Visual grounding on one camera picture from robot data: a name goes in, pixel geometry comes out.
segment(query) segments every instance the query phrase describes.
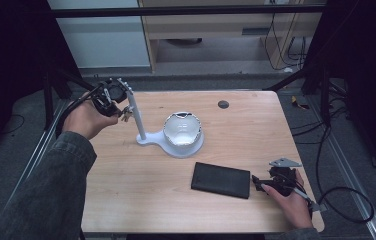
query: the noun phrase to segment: person's left hand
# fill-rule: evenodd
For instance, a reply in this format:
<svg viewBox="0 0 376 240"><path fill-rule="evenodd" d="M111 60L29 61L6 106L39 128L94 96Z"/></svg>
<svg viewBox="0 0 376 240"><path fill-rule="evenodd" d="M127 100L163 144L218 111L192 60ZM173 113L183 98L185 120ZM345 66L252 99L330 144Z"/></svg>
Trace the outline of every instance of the person's left hand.
<svg viewBox="0 0 376 240"><path fill-rule="evenodd" d="M67 116L63 132L75 132L90 140L103 128L117 124L118 120L117 114L111 117L104 116L97 111L91 100L86 100Z"/></svg>

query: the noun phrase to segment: black rectangular object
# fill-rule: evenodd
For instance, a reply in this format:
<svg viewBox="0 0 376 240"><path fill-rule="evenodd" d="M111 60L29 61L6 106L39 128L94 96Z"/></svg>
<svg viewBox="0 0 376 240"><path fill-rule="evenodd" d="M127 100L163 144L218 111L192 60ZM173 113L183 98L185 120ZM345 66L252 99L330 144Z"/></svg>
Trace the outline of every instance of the black rectangular object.
<svg viewBox="0 0 376 240"><path fill-rule="evenodd" d="M196 162L191 189L248 199L250 171Z"/></svg>

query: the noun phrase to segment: gray floor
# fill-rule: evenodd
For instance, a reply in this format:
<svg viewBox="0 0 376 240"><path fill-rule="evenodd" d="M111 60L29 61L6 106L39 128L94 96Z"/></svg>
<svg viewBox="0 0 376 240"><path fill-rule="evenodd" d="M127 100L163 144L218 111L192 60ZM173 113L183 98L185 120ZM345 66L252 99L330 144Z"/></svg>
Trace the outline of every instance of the gray floor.
<svg viewBox="0 0 376 240"><path fill-rule="evenodd" d="M135 91L144 90L207 90L207 89L262 89L279 82L288 76L284 70L273 70L267 61L263 45L257 38L247 39L203 39L200 44L189 42L161 41L157 55L157 69L154 73L130 71L107 73L110 76L123 77ZM293 61L290 70L296 71ZM292 132L308 129L295 128L305 124L318 122L319 118L312 109L302 109L293 106L291 97L296 95L306 104L313 106L319 95L303 98L298 88L302 81L298 80L278 95L286 114ZM27 160L36 148L43 127L42 92L34 93L16 102L5 133L0 139L0 211L5 205L14 186L26 167ZM343 103L333 103L335 111L343 107ZM332 119L331 136L322 148L319 173L323 189L333 186L349 185L349 177L345 174L345 165L339 163L341 158L351 167L350 175L357 178L363 192L371 199L376 209L376 168L372 167L371 157L363 144L354 124L346 117L348 112ZM308 134L295 137L297 149L304 163L309 180L316 197L320 196L316 185L315 164L318 144L323 134L323 128L318 128ZM331 196L337 208L355 218L361 217L355 200L350 193L335 193ZM369 229L370 224L355 224L344 220L333 210L323 213L325 230L321 233L323 239L376 239ZM121 238L122 235L87 234L88 237ZM267 239L275 239L277 235L266 235Z"/></svg>

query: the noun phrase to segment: gray sleeve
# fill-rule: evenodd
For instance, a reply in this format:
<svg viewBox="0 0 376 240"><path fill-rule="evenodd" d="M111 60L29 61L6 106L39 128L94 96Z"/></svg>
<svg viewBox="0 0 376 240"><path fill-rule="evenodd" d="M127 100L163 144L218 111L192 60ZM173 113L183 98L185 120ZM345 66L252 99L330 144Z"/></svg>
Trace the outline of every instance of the gray sleeve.
<svg viewBox="0 0 376 240"><path fill-rule="evenodd" d="M315 228L295 229L282 234L279 240L318 240L319 233Z"/></svg>
<svg viewBox="0 0 376 240"><path fill-rule="evenodd" d="M91 143L64 132L0 214L0 239L77 239Z"/></svg>

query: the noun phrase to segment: white panel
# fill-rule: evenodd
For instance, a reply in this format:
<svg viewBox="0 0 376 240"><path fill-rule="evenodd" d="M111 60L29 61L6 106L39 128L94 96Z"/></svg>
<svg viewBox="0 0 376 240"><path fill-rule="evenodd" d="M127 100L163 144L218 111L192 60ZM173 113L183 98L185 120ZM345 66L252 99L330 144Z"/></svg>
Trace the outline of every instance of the white panel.
<svg viewBox="0 0 376 240"><path fill-rule="evenodd" d="M48 0L52 9L138 7L136 0ZM148 67L140 17L57 19L79 68Z"/></svg>

